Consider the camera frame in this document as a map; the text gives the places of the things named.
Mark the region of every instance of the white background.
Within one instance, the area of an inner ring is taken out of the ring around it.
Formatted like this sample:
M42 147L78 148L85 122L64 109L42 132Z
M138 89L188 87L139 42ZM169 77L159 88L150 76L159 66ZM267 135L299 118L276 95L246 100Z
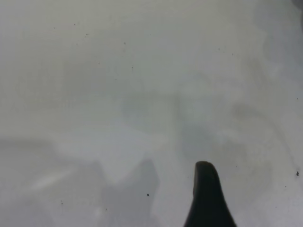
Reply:
M207 160L238 226L303 226L302 6L1 0L0 225L181 227Z

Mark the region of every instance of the black plastic piece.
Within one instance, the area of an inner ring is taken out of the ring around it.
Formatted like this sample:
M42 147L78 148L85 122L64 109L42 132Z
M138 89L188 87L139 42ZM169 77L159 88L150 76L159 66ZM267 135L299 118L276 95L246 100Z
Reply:
M219 175L209 162L197 162L194 199L184 227L236 227L227 208Z

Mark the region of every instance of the black object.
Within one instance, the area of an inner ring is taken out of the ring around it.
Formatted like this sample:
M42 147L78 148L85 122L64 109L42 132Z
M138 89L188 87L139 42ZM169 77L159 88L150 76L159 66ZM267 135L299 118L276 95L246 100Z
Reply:
M184 227L236 227L227 208L219 175L209 162L197 162L194 199Z

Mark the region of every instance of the white surface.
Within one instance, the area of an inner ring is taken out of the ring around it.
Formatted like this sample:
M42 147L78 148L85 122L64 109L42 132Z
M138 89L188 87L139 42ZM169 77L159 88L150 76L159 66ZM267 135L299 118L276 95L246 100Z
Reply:
M181 227L199 160L238 226L303 226L294 3L2 0L1 226Z

